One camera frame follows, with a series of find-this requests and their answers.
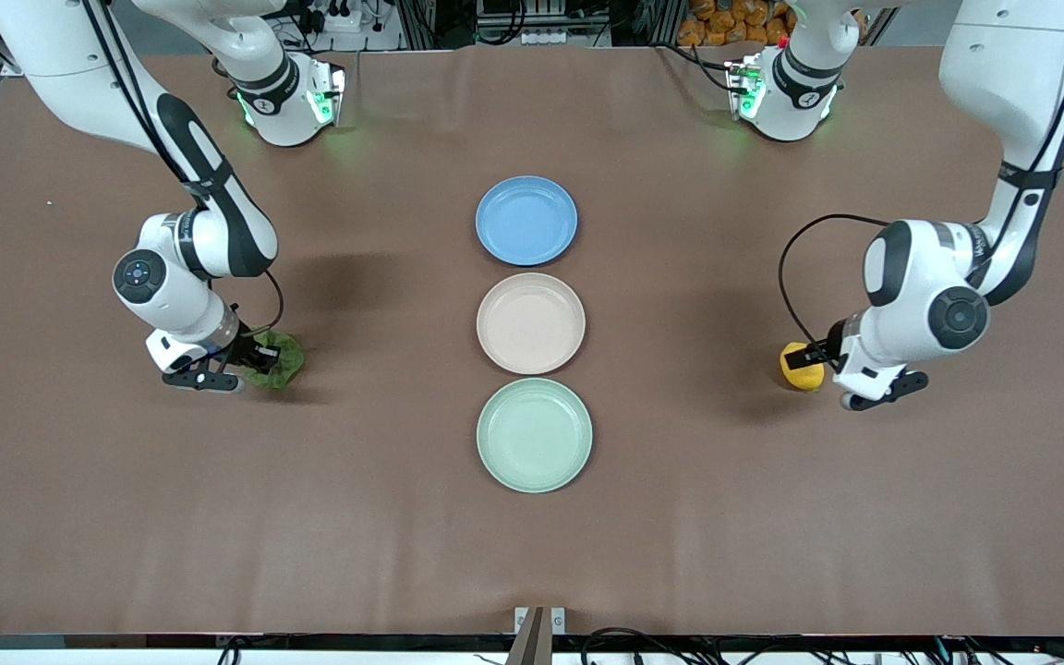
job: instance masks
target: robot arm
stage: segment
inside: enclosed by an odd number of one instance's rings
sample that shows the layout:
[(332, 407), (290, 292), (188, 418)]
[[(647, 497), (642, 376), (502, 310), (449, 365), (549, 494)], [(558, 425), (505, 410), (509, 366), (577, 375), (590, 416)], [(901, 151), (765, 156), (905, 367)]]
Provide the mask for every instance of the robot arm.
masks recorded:
[[(0, 32), (56, 117), (155, 152), (195, 198), (184, 214), (147, 219), (114, 272), (118, 298), (156, 329), (147, 347), (165, 381), (186, 382), (182, 370), (214, 356), (269, 370), (273, 349), (255, 346), (204, 281), (259, 277), (278, 254), (277, 234), (194, 111), (151, 79), (100, 0), (0, 0)], [(194, 378), (196, 387), (239, 387), (222, 370)]]
[(805, 138), (828, 117), (841, 71), (860, 41), (852, 10), (912, 1), (788, 0), (799, 21), (786, 46), (766, 46), (728, 73), (734, 116), (777, 140)]
[(306, 143), (334, 119), (343, 70), (286, 53), (262, 14), (286, 0), (134, 0), (212, 51), (237, 89), (245, 118), (275, 146)]
[(990, 307), (1031, 276), (1064, 159), (1064, 0), (964, 0), (938, 77), (950, 100), (1000, 138), (996, 192), (977, 223), (899, 220), (884, 228), (864, 256), (870, 306), (820, 342), (827, 359), (815, 350), (786, 356), (791, 367), (831, 362), (833, 380), (849, 390), (846, 409), (926, 387), (926, 376), (908, 373), (908, 363), (975, 345)]

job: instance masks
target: brown table surface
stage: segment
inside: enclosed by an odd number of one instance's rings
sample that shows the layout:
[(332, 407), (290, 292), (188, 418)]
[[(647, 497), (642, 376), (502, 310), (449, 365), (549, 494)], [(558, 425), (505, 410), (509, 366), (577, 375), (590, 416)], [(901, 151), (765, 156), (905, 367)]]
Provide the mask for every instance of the brown table surface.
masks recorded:
[[(776, 263), (814, 216), (979, 219), (999, 165), (936, 49), (861, 50), (814, 137), (774, 144), (647, 50), (366, 54), (343, 130), (262, 143), (203, 59), (151, 71), (275, 220), (278, 396), (167, 388), (110, 287), (156, 157), (0, 94), (0, 632), (489, 632), (516, 605), (573, 631), (1064, 633), (1064, 180), (1027, 289), (932, 386), (865, 414), (774, 382)], [(578, 201), (543, 268), (586, 306), (552, 373), (594, 416), (585, 470), (509, 492), (473, 443), (512, 375), (473, 337), (518, 269), (473, 236), (482, 194), (542, 173)], [(872, 228), (795, 249), (801, 314), (865, 303)], [(228, 281), (249, 323), (265, 281)]]

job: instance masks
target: yellow lemon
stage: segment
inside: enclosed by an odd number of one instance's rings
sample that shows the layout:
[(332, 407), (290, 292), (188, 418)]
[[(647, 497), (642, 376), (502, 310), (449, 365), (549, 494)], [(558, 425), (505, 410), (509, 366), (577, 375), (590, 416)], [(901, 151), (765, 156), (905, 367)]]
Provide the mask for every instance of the yellow lemon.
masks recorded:
[(786, 345), (786, 348), (782, 349), (781, 356), (778, 356), (778, 365), (782, 367), (782, 376), (785, 376), (786, 383), (789, 383), (791, 386), (808, 392), (818, 390), (819, 386), (824, 383), (822, 363), (802, 367), (801, 369), (791, 369), (791, 367), (786, 366), (786, 353), (801, 352), (805, 348), (808, 348), (808, 345), (802, 344), (802, 342), (791, 342), (789, 345)]

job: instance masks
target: plate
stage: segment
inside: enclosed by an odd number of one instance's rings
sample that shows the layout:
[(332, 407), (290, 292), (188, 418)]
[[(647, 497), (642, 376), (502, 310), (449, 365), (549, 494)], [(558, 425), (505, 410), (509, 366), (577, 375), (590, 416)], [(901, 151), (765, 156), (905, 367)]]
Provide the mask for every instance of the plate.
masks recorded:
[(520, 379), (499, 388), (479, 416), (482, 465), (518, 493), (550, 493), (576, 479), (594, 447), (585, 403), (549, 379)]
[(537, 176), (510, 178), (479, 201), (473, 230), (486, 251), (512, 265), (554, 260), (578, 234), (578, 206), (564, 186)]
[(544, 375), (565, 365), (582, 346), (585, 311), (568, 283), (525, 272), (486, 292), (476, 332), (495, 365), (516, 375)]

